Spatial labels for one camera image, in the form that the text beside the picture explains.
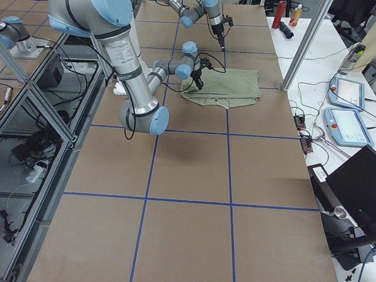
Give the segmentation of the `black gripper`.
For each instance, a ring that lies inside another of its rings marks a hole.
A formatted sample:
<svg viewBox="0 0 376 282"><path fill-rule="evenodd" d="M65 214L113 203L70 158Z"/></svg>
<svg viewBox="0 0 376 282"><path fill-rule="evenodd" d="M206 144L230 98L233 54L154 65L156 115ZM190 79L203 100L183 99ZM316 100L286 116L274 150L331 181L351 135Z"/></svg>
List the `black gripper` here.
<svg viewBox="0 0 376 282"><path fill-rule="evenodd" d="M225 43L224 43L224 25L229 24L229 26L233 26L233 18L230 16L216 16L215 18L212 18L212 25L211 29L213 32L213 35L216 36L216 38L219 40L220 48L222 52L226 51Z"/></svg>
<svg viewBox="0 0 376 282"><path fill-rule="evenodd" d="M190 74L190 77L193 79L193 82L196 84L198 90L201 90L203 88L201 75L204 68L207 68L209 70L213 69L213 65L209 58L200 58L199 63L195 64L194 69Z"/></svg>

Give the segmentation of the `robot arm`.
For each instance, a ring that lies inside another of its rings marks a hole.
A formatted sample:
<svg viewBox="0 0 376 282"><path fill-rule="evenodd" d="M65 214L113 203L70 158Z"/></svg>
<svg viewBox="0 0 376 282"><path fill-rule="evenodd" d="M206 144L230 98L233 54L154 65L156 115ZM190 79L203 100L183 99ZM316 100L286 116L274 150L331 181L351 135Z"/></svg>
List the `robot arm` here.
<svg viewBox="0 0 376 282"><path fill-rule="evenodd" d="M143 73L130 37L130 1L49 1L48 7L51 27L70 35L93 36L103 45L128 95L119 113L125 129L151 135L161 135L166 130L169 111L153 95L166 76L192 78L199 88L203 87L200 76L210 61L200 58L192 41L183 44L181 59L157 61L148 75Z"/></svg>
<svg viewBox="0 0 376 282"><path fill-rule="evenodd" d="M196 1L194 7L189 7L183 1L165 0L163 6L171 7L179 16L182 24L190 28L202 17L206 18L212 38L220 45L222 52L226 51L225 37L233 26L233 18L220 11L219 2L215 0Z"/></svg>

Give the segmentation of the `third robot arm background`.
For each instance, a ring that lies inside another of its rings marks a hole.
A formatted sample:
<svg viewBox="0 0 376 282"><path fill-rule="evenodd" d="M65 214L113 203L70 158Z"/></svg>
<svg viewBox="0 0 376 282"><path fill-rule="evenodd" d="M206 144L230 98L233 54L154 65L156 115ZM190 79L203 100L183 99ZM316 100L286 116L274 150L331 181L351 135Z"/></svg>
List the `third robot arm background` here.
<svg viewBox="0 0 376 282"><path fill-rule="evenodd" d="M1 19L1 44L10 50L13 57L36 59L43 51L43 47L38 48L37 43L19 17L6 16Z"/></svg>

